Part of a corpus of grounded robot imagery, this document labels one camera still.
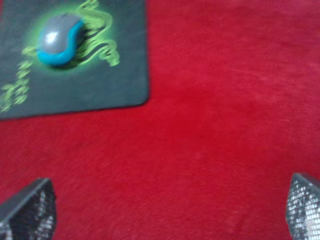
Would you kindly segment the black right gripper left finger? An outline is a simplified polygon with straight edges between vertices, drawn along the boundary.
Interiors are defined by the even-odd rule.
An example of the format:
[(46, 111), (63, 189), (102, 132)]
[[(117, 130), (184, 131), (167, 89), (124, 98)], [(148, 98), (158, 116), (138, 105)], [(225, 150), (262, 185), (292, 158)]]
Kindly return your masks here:
[(38, 178), (0, 205), (2, 240), (51, 240), (56, 195), (50, 178)]

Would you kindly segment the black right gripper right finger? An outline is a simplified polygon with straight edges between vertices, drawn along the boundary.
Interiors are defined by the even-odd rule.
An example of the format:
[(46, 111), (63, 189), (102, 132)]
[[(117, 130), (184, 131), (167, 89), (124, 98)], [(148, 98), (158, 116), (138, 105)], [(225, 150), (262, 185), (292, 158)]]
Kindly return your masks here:
[(293, 240), (320, 239), (320, 181), (305, 173), (291, 177), (285, 220)]

